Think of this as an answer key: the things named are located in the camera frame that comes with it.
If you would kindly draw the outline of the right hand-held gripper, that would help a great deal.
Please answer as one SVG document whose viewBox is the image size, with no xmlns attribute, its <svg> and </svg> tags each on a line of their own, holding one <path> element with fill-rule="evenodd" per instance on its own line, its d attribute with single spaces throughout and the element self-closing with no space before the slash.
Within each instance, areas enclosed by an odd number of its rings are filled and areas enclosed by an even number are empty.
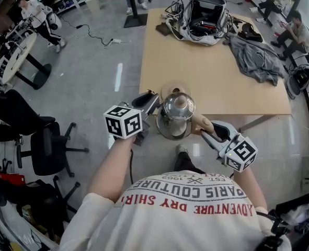
<svg viewBox="0 0 309 251">
<path fill-rule="evenodd" d="M 201 129 L 206 143 L 217 151 L 222 165 L 241 173 L 255 160 L 258 149 L 249 137 L 244 137 L 230 123 L 212 120 L 214 133 Z"/>
</svg>

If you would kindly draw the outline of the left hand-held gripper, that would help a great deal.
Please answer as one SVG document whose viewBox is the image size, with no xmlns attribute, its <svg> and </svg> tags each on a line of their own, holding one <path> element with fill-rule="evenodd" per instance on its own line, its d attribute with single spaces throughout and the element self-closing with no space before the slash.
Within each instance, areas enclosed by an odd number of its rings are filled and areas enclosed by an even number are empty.
<svg viewBox="0 0 309 251">
<path fill-rule="evenodd" d="M 153 92 L 141 93 L 131 104 L 120 102 L 104 113 L 109 134 L 119 139 L 135 136 L 134 144 L 142 146 L 148 136 L 150 124 L 147 118 L 161 106 L 159 95 Z"/>
</svg>

